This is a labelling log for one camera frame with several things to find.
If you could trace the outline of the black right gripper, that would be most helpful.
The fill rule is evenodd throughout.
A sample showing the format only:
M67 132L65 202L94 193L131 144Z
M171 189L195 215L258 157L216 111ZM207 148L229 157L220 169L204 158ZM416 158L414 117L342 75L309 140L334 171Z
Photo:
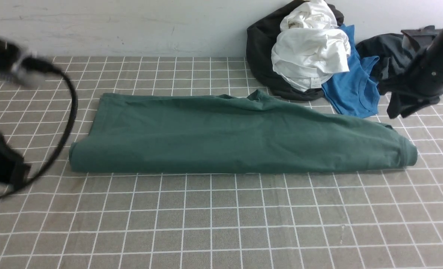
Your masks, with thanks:
M418 53L403 73L381 81L379 92L391 93L387 108L391 119L438 104L443 95L443 52Z

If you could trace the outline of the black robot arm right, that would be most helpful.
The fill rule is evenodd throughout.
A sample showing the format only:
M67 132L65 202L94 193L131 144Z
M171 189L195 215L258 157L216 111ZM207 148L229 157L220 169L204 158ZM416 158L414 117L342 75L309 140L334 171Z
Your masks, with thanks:
M436 105L443 95L443 29L430 46L420 49L399 75L379 83L379 92L391 93L389 118L406 118Z

